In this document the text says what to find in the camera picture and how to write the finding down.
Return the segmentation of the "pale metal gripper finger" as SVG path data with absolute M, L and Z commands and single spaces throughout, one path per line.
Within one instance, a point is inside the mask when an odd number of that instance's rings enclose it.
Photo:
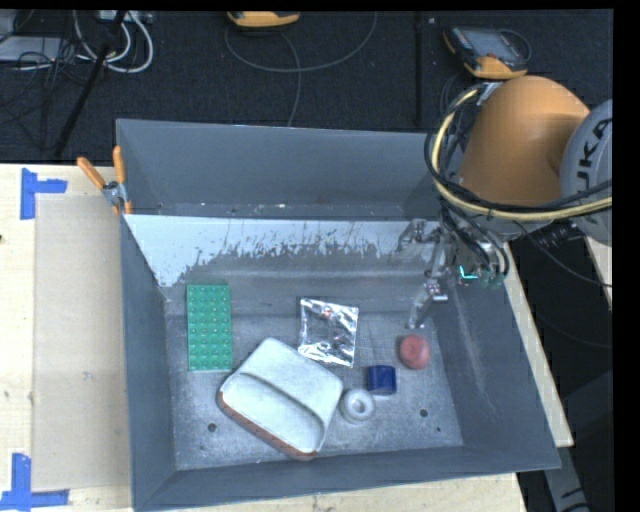
M 443 304 L 449 300 L 438 280 L 427 280 L 418 290 L 409 310 L 408 329 L 421 328 L 433 304 Z
M 413 219 L 400 234 L 397 243 L 397 258 L 403 263 L 424 263 L 429 254 L 427 222 Z

